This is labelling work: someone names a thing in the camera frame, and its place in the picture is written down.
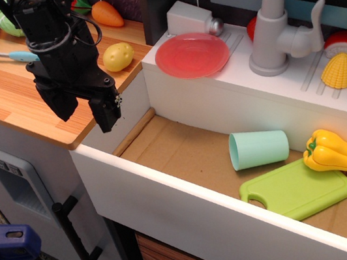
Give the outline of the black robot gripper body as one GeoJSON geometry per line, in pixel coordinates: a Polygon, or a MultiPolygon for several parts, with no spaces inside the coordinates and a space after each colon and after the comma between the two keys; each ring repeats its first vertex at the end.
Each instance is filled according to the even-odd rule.
{"type": "Polygon", "coordinates": [[[10,0],[12,15],[39,57],[28,67],[47,103],[116,93],[115,81],[98,67],[97,42],[72,0],[10,0]]]}

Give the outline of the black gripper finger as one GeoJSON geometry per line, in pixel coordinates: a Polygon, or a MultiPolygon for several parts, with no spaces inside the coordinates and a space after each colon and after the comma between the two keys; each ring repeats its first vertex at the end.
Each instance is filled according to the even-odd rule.
{"type": "Polygon", "coordinates": [[[89,100],[95,122],[103,133],[111,132],[112,127],[121,118],[121,97],[116,93],[109,98],[92,98],[89,100]]]}
{"type": "Polygon", "coordinates": [[[44,78],[35,78],[38,93],[47,106],[64,122],[68,121],[78,107],[75,96],[66,93],[58,84],[44,78]]]}

